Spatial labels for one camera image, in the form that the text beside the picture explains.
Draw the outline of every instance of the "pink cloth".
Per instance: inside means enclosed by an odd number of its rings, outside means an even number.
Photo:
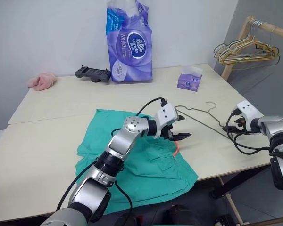
[[[53,86],[56,80],[57,78],[52,73],[41,73],[36,78],[30,79],[27,86],[33,87],[36,91],[41,91]]]

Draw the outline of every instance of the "green cloth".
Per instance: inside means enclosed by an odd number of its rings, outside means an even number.
[[[132,115],[135,113],[96,111],[77,150],[78,155],[83,157],[76,165],[77,175],[102,154],[111,140],[111,131],[121,128],[125,118]],[[124,170],[117,175],[117,182],[131,198],[133,207],[165,202],[192,188],[198,176],[180,153],[176,155],[176,159],[172,156],[175,150],[174,142],[163,138],[142,137],[137,140],[125,162]],[[115,185],[109,190],[112,197],[105,214],[130,207],[126,197]]]

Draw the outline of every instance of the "black game controller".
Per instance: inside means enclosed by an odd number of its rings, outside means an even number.
[[[107,82],[111,77],[111,71],[109,71],[108,69],[99,70],[99,69],[84,67],[82,65],[82,67],[75,72],[75,75],[77,78],[81,78],[83,76],[89,77],[93,82],[100,82],[100,81]]]

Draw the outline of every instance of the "tissue pack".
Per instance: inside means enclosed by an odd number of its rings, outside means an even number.
[[[107,6],[106,36],[112,81],[152,80],[152,30],[149,7],[125,2],[124,11],[113,0]]]
[[[185,67],[179,76],[177,87],[192,91],[198,90],[202,77],[202,69],[197,67]]]

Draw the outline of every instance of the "wooden rack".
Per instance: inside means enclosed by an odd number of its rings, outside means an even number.
[[[254,16],[248,16],[244,22],[244,25],[242,27],[242,30],[238,36],[238,39],[244,39],[247,37],[248,35],[248,23],[251,19],[256,19]],[[259,26],[260,29],[267,31],[269,33],[273,33],[276,35],[279,35],[281,37],[283,37],[283,28],[274,26],[272,24],[268,24],[268,23],[263,23]],[[234,65],[227,65],[225,66],[223,72],[222,72],[222,78],[224,78],[225,80],[228,79],[228,77],[230,76],[232,69],[233,69]]]

